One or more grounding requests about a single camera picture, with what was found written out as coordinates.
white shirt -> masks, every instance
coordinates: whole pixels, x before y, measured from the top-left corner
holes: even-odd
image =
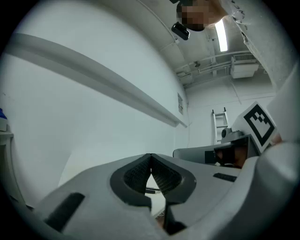
[[[268,72],[275,91],[279,91],[299,58],[281,23],[260,0],[220,3],[236,21],[244,43]]]

air conditioner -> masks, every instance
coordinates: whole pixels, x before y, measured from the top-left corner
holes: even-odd
[[[251,54],[234,55],[231,57],[230,73],[233,78],[253,77],[258,66],[256,58]]]

fluorescent light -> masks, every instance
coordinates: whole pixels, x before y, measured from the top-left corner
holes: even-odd
[[[220,51],[225,52],[228,50],[228,47],[223,20],[221,19],[221,21],[216,23],[215,26],[217,30],[217,37],[219,38]]]

ladder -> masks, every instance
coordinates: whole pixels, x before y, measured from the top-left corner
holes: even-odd
[[[230,128],[229,121],[228,121],[228,116],[227,116],[227,112],[226,112],[226,108],[224,108],[224,112],[217,113],[217,114],[215,114],[214,110],[212,110],[212,115],[214,117],[214,123],[215,123],[215,142],[216,142],[216,144],[218,144],[218,142],[220,142],[221,139],[220,140],[217,139],[217,129],[218,128]],[[223,117],[223,116],[225,116],[226,124],[225,125],[221,125],[221,126],[217,126],[217,124],[216,124],[216,117]]]

white wall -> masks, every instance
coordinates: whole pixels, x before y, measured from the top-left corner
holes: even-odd
[[[199,84],[187,89],[189,99],[189,144],[188,147],[201,147],[215,144],[214,122],[212,110],[222,113],[224,107],[227,110],[229,123],[232,125],[238,115],[246,110],[255,101],[266,110],[266,106],[274,98],[268,75],[259,71],[253,78],[233,80],[239,102],[230,78],[214,80]],[[222,129],[218,129],[218,138]]]
[[[178,112],[177,93],[184,104],[186,96],[177,77],[137,29],[106,8],[48,1],[17,32],[88,56],[187,120],[185,106]],[[77,152],[98,149],[102,157],[86,156],[72,173],[142,153],[172,155],[177,128],[18,57],[5,54],[1,63],[0,105],[15,135],[12,158],[28,205],[58,186]]]
[[[159,52],[134,26],[115,12],[87,1],[40,4],[18,33],[29,34],[77,51],[119,74],[181,121],[177,93],[184,89]]]

